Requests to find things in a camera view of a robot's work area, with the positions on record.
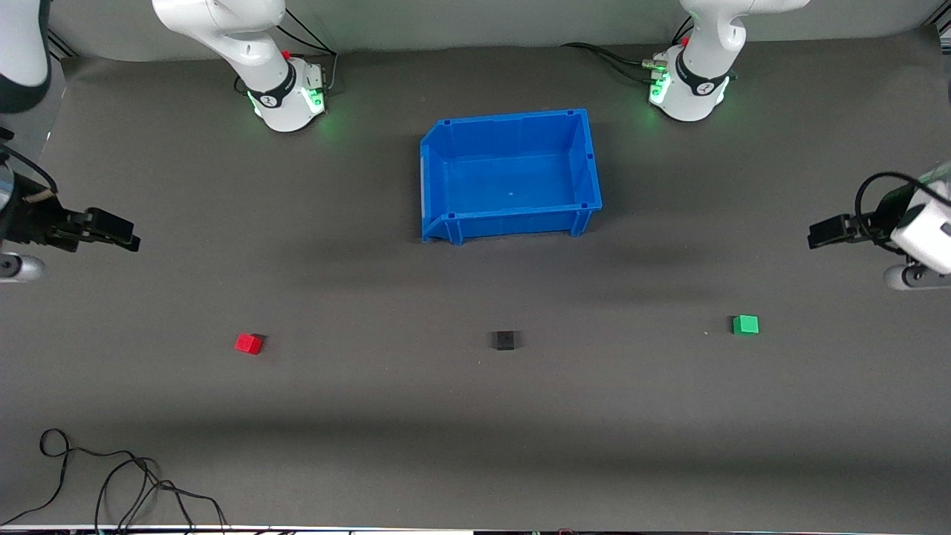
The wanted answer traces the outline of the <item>blue plastic storage bin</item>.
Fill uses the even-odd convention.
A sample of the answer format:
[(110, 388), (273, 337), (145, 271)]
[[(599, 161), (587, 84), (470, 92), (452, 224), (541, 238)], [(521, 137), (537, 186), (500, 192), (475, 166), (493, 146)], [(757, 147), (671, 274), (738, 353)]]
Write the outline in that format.
[(419, 142), (421, 240), (582, 235), (603, 207), (583, 108), (438, 120)]

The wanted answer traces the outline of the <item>dark grey table mat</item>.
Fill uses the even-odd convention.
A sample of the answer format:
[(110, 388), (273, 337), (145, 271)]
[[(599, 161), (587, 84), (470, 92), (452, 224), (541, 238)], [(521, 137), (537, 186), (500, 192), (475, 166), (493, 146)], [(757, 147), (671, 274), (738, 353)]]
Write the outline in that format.
[[(29, 247), (48, 273), (0, 285), (0, 521), (55, 490), (57, 427), (234, 524), (951, 532), (951, 291), (806, 244), (951, 157), (933, 30), (748, 44), (697, 124), (567, 48), (349, 54), (285, 135), (221, 61), (65, 67), (42, 165), (142, 247)], [(419, 241), (435, 121), (560, 108), (585, 235)]]

